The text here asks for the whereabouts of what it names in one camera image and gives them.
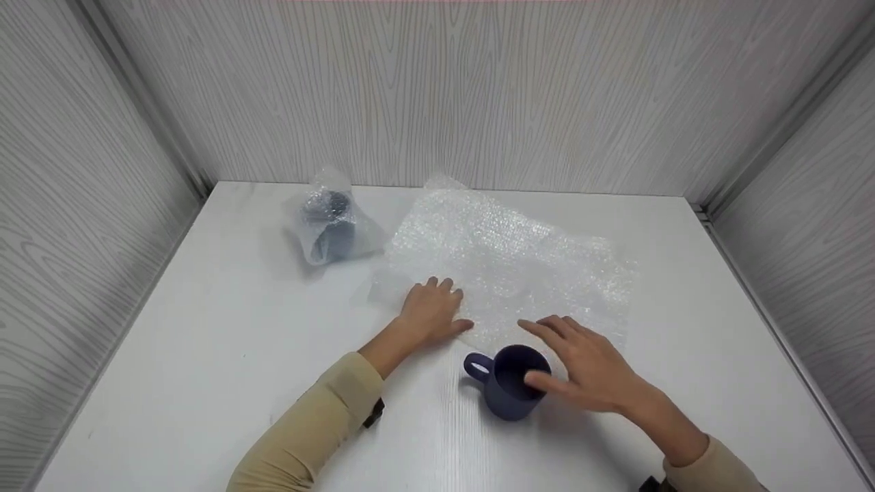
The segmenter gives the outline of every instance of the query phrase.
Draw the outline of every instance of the back wall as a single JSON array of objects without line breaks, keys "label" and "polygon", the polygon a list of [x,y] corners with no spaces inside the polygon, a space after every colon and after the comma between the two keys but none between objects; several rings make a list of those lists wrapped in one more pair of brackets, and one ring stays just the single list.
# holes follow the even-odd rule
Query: back wall
[{"label": "back wall", "polygon": [[212,179],[684,196],[731,173],[868,0],[105,8]]}]

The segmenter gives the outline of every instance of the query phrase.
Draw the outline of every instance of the side wall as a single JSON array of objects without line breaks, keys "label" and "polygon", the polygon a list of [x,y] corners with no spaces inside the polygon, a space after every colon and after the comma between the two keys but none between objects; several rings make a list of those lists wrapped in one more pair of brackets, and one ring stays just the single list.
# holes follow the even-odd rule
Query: side wall
[{"label": "side wall", "polygon": [[0,67],[0,489],[20,490],[198,202],[65,2],[0,2]]},{"label": "side wall", "polygon": [[875,465],[875,51],[715,219]]}]

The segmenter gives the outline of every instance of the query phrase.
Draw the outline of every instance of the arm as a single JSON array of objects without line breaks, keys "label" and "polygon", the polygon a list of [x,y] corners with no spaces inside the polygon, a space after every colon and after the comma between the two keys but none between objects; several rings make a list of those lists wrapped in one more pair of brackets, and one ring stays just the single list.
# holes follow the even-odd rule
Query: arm
[{"label": "arm", "polygon": [[665,454],[668,481],[681,492],[764,490],[720,441],[700,431],[664,393],[635,374],[604,336],[565,316],[520,327],[544,340],[568,370],[568,381],[530,371],[526,384],[582,410],[612,411],[636,424]]},{"label": "arm", "polygon": [[358,352],[346,354],[252,446],[231,475],[228,492],[310,490],[322,467],[361,428],[383,381],[410,354],[473,327],[452,318],[462,302],[452,280],[416,284],[401,314]]}]

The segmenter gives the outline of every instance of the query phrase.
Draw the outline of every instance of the right hand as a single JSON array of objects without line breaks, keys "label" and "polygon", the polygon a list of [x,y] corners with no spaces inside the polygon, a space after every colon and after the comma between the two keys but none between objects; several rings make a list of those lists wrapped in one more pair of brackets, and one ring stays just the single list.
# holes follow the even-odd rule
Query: right hand
[{"label": "right hand", "polygon": [[554,314],[537,323],[519,320],[518,324],[552,348],[568,370],[568,381],[529,371],[525,383],[532,388],[559,396],[581,410],[624,415],[657,391],[635,374],[607,338],[570,316]]}]

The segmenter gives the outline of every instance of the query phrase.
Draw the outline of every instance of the dark object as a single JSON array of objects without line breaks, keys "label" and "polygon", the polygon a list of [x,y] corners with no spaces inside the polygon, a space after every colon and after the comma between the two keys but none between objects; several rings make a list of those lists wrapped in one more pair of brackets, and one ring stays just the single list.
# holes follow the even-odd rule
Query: dark object
[{"label": "dark object", "polygon": [[315,193],[304,204],[304,217],[308,222],[336,221],[349,209],[349,197],[345,193],[324,191]]},{"label": "dark object", "polygon": [[476,352],[468,354],[464,367],[465,372],[483,383],[483,397],[489,410],[510,421],[525,418],[544,396],[542,391],[526,386],[523,382],[526,373],[540,370],[552,374],[547,359],[525,345],[508,345],[499,350],[494,360]]},{"label": "dark object", "polygon": [[355,244],[355,224],[345,193],[325,191],[311,196],[304,204],[304,220],[314,227],[325,227],[313,243],[311,258],[316,262],[345,259]]},{"label": "dark object", "polygon": [[386,404],[382,402],[382,398],[377,400],[377,403],[374,404],[374,409],[371,411],[371,414],[365,418],[365,422],[362,424],[366,429],[370,429],[371,425],[375,424],[377,420],[382,417],[382,411],[386,408]]},{"label": "dark object", "polygon": [[654,477],[644,481],[638,488],[638,492],[673,492],[675,489],[668,484],[661,484]]}]

